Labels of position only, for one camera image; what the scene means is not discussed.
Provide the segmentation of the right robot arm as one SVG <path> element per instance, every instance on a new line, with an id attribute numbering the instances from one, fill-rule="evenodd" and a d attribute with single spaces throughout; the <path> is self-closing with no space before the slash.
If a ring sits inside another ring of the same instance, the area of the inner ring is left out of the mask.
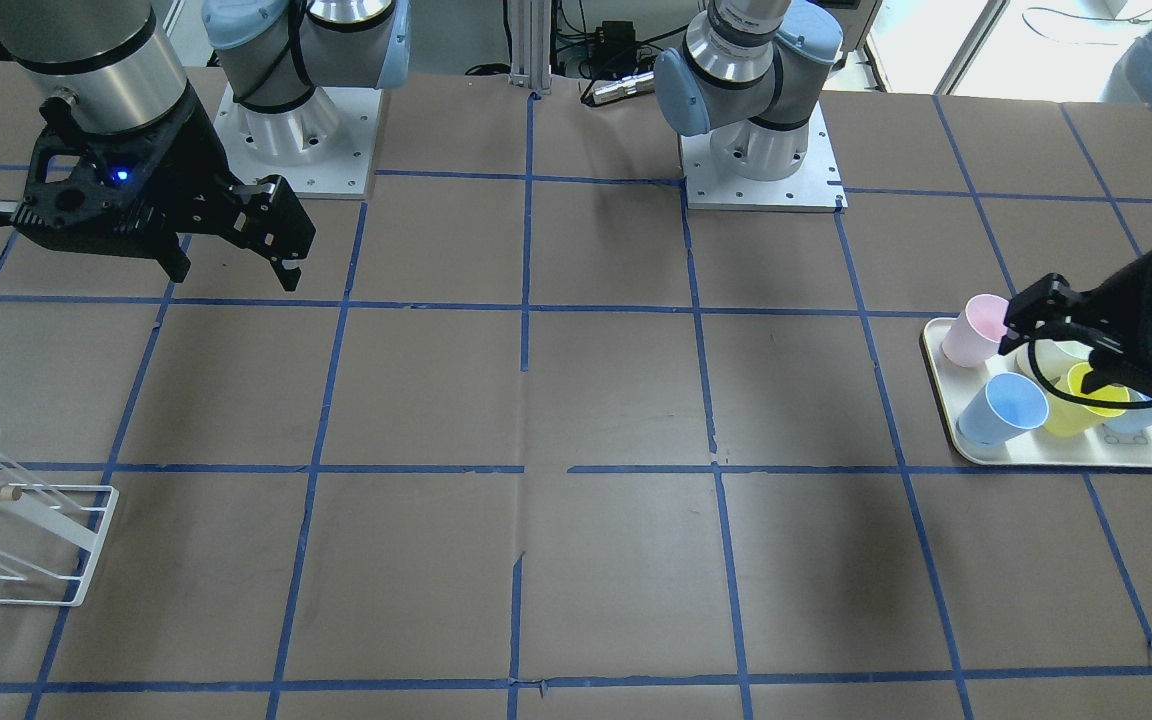
<path id="1" fill-rule="evenodd" d="M 314 242 L 300 192 L 367 192 L 379 104 L 410 73 L 407 1 L 206 1 L 227 73 L 212 119 L 147 1 L 0 1 L 0 41 L 44 129 L 9 225 L 41 249 L 188 274 L 185 233 L 259 255 L 296 290 Z"/>

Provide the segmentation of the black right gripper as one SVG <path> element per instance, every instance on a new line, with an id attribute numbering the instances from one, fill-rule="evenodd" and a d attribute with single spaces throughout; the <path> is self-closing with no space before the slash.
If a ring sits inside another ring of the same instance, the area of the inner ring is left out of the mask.
<path id="1" fill-rule="evenodd" d="M 13 218 L 24 237 L 52 251 L 154 260 L 182 283 L 191 260 L 180 236 L 211 234 L 268 260 L 283 290 L 297 291 L 314 223 L 283 177 L 234 176 L 197 96 L 115 135 L 83 131 L 76 104 L 59 94 L 40 113 Z"/>

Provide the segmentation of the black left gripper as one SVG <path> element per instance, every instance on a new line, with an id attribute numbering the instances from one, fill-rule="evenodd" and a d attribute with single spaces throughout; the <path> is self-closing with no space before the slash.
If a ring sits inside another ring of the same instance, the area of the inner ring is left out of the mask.
<path id="1" fill-rule="evenodd" d="M 1001 353 L 1038 340 L 1076 341 L 1152 365 L 1152 250 L 1091 291 L 1049 273 L 1011 297 Z"/>

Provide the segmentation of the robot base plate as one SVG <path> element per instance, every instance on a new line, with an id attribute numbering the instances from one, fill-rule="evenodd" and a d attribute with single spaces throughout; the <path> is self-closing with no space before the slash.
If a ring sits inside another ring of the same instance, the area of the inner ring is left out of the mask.
<path id="1" fill-rule="evenodd" d="M 836 213 L 849 206 L 820 104 L 791 131 L 745 120 L 681 137 L 679 150 L 691 210 Z"/>
<path id="2" fill-rule="evenodd" d="M 365 200 L 385 100 L 378 88 L 317 88 L 300 108 L 262 114 L 228 86 L 212 126 L 247 184 L 280 176 L 302 199 Z"/>

